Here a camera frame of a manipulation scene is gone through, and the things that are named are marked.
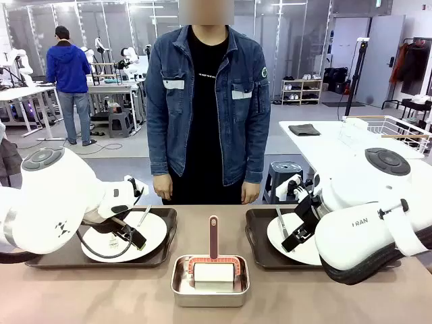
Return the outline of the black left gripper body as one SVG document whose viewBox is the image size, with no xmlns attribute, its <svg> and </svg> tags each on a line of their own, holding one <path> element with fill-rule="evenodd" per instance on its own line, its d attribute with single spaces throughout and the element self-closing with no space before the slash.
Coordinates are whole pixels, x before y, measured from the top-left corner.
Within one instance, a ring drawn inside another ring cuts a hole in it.
<svg viewBox="0 0 432 324">
<path fill-rule="evenodd" d="M 136 236 L 136 230 L 117 217 L 108 218 L 102 223 L 83 220 L 82 225 L 91 227 L 100 234 L 113 234 L 122 240 L 133 240 Z"/>
</svg>

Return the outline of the denim person's right hand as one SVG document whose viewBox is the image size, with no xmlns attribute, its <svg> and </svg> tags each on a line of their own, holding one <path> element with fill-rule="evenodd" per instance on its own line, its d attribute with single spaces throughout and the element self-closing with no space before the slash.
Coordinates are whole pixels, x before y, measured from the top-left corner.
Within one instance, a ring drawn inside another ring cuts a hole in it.
<svg viewBox="0 0 432 324">
<path fill-rule="evenodd" d="M 153 188 L 158 197 L 164 200 L 171 200 L 173 182 L 168 173 L 164 175 L 154 175 Z"/>
</svg>

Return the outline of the denim person's left hand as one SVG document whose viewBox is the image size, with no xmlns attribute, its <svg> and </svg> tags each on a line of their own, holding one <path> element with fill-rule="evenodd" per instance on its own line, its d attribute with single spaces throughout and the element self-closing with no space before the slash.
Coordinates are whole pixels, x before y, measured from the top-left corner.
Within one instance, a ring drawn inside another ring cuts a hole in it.
<svg viewBox="0 0 432 324">
<path fill-rule="evenodd" d="M 260 194 L 260 184 L 243 182 L 242 184 L 242 204 L 253 203 Z"/>
</svg>

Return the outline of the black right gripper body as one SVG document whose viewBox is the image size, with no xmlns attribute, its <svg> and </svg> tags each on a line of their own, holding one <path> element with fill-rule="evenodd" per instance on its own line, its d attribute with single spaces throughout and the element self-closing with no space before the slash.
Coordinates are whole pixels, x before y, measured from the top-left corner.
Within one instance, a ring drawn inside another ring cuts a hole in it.
<svg viewBox="0 0 432 324">
<path fill-rule="evenodd" d="M 302 224 L 296 229 L 299 234 L 313 234 L 319 222 L 319 216 L 315 209 L 316 200 L 306 196 L 294 209 L 295 214 L 302 220 Z"/>
</svg>

